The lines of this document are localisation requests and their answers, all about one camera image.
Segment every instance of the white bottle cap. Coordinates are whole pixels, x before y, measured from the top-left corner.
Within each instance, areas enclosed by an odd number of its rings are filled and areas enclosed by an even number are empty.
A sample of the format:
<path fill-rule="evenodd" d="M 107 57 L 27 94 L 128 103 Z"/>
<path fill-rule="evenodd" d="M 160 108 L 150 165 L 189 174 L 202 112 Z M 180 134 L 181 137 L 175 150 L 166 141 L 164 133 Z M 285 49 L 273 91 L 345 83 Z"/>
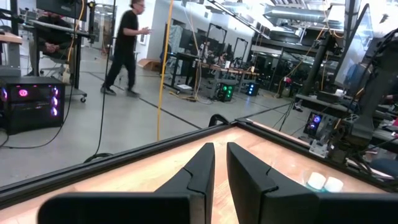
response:
<path fill-rule="evenodd" d="M 326 177 L 317 172 L 313 172 L 307 184 L 316 190 L 321 190 L 325 182 L 326 182 Z"/>
<path fill-rule="evenodd" d="M 336 179 L 334 177 L 329 177 L 328 181 L 325 184 L 325 189 L 329 192 L 341 192 L 341 190 L 343 189 L 343 185 L 344 183 L 339 180 Z"/>

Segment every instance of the shoe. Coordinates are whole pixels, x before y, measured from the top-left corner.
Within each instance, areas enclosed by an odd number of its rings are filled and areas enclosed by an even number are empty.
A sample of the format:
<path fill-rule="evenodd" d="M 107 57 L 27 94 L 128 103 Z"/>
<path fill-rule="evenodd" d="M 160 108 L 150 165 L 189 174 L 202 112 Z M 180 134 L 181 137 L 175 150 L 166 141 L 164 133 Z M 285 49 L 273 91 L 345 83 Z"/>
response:
<path fill-rule="evenodd" d="M 111 96 L 116 96 L 116 92 L 115 91 L 113 91 L 110 88 L 103 87 L 103 86 L 101 87 L 101 93 L 105 93 L 105 94 L 108 94 L 108 95 L 111 95 Z"/>
<path fill-rule="evenodd" d="M 132 91 L 132 90 L 126 90 L 127 96 L 131 96 L 131 97 L 136 97 L 138 98 L 140 96 L 139 93 Z"/>
<path fill-rule="evenodd" d="M 32 76 L 35 76 L 35 72 L 32 70 L 32 71 L 30 71 L 27 75 L 25 75 L 25 76 L 27 76 L 27 77 L 32 77 Z"/>

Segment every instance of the yellow pole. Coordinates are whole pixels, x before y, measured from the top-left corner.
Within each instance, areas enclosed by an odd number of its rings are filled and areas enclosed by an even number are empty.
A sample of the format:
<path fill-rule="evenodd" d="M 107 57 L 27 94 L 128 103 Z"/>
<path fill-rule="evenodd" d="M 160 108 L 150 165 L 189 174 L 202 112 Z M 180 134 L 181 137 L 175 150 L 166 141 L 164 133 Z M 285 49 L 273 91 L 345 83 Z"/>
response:
<path fill-rule="evenodd" d="M 169 7 L 169 18 L 167 19 L 167 32 L 166 32 L 166 41 L 164 47 L 164 55 L 163 55 L 163 66 L 162 66 L 162 81 L 160 82 L 159 87 L 159 104 L 157 105 L 157 141 L 160 140 L 160 114 L 162 112 L 162 98 L 163 98 L 163 82 L 164 82 L 164 73 L 166 69 L 166 58 L 167 58 L 167 49 L 169 47 L 169 34 L 170 34 L 170 23 L 172 20 L 172 11 L 173 11 L 173 3 L 174 0 L 171 0 Z"/>

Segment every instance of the gray floor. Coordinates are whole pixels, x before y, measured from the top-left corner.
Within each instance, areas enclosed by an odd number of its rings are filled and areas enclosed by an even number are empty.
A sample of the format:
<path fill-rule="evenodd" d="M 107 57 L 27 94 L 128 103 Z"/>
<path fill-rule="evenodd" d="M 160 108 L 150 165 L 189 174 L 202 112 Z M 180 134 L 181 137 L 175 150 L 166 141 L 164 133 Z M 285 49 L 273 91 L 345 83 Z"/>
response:
<path fill-rule="evenodd" d="M 25 74 L 27 58 L 21 58 Z M 51 67 L 53 63 L 44 58 L 41 67 Z M 80 88 L 87 92 L 86 103 L 80 97 L 72 99 L 69 117 L 57 138 L 50 144 L 36 149 L 0 149 L 0 186 L 46 174 L 68 166 L 79 164 L 91 156 L 98 145 L 100 133 L 102 94 L 100 86 L 106 63 L 97 50 L 84 48 L 82 51 Z M 107 96 L 105 101 L 104 129 L 100 152 L 122 152 L 156 141 L 157 108 L 159 101 L 160 78 L 154 72 L 137 69 L 137 91 L 141 100 L 128 98 L 124 92 L 114 88 L 118 96 Z M 169 94 L 164 90 L 161 114 L 161 139 L 205 128 L 214 114 L 222 114 L 233 120 L 249 114 L 275 108 L 289 103 L 289 100 L 265 96 L 248 97 L 235 93 L 234 103 L 214 102 L 212 105 L 190 103 Z M 253 116 L 251 119 L 273 127 L 286 112 L 288 106 Z M 308 111 L 292 111 L 282 131 L 292 134 L 303 127 Z M 38 146 L 52 139 L 58 128 L 29 131 L 11 136 L 8 146 Z M 0 142 L 5 139 L 0 135 Z"/>

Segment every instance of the black pants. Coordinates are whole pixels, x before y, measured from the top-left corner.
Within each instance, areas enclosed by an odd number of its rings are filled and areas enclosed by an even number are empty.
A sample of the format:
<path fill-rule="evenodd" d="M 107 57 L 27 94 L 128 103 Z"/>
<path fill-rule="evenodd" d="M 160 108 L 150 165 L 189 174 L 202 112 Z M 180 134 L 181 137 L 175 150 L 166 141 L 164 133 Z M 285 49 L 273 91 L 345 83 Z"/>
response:
<path fill-rule="evenodd" d="M 113 63 L 105 80 L 105 87 L 109 88 L 114 84 L 116 77 L 119 75 L 122 66 L 125 66 L 128 72 L 129 83 L 128 89 L 131 90 L 136 82 L 136 59 L 134 54 L 125 54 L 115 50 Z"/>

